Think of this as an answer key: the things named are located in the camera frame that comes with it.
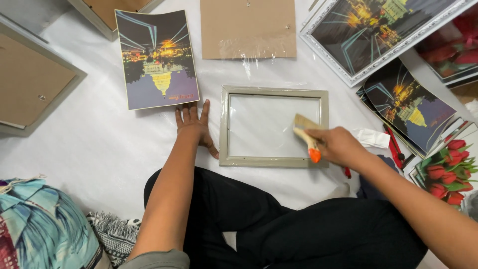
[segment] glass pane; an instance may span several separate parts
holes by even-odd
[[[228,155],[308,157],[306,143],[292,131],[296,113],[318,123],[320,99],[231,94]]]

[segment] white sheet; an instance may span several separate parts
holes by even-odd
[[[297,32],[312,1],[296,1]],[[381,121],[355,95],[357,89],[350,89],[301,40],[297,40],[297,58],[254,62],[250,78],[241,61],[202,60],[199,0],[166,0],[153,13],[184,8],[201,99],[211,100],[209,126],[216,146],[221,85],[328,90],[331,128],[382,130]],[[77,11],[59,18],[43,37],[89,75],[30,137],[0,134],[0,179],[43,173],[48,184],[70,194],[84,211],[140,218],[144,184],[163,166],[176,137],[174,107],[128,111],[118,40],[108,41]],[[385,149],[376,154],[390,155]],[[265,190],[293,209],[314,204],[345,180],[335,166],[223,168],[204,148],[196,165]],[[356,174],[350,182],[356,192]]]

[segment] tulip bouquet print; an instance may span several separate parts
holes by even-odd
[[[444,148],[416,166],[415,184],[461,210],[463,199],[478,189],[476,156],[478,128],[471,123]]]

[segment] red tulip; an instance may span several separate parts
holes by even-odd
[[[458,152],[457,150],[450,150],[449,151],[450,153],[450,156],[445,156],[445,162],[449,165],[449,166],[453,166],[453,165],[457,165],[461,162],[461,153]]]
[[[451,191],[450,197],[448,197],[448,200],[446,202],[451,205],[460,205],[461,200],[463,200],[463,198],[464,198],[463,194],[457,191]]]
[[[429,166],[426,168],[426,170],[430,179],[439,179],[445,174],[445,168],[443,168],[441,165]]]
[[[438,199],[441,199],[446,196],[448,190],[442,184],[433,183],[430,186],[430,193]]]
[[[464,147],[466,145],[467,145],[467,143],[464,140],[455,139],[455,140],[450,141],[450,143],[448,143],[447,147],[448,147],[448,150],[457,150],[457,149],[459,149],[461,147]]]
[[[470,153],[466,150],[461,153],[461,159],[462,160],[468,158],[468,156],[470,156]]]
[[[456,180],[456,174],[452,171],[445,172],[445,174],[442,175],[441,179],[444,184],[448,185]]]
[[[470,184],[470,182],[464,182],[463,185],[467,185],[468,188],[464,188],[459,191],[471,191],[473,189],[473,186]]]

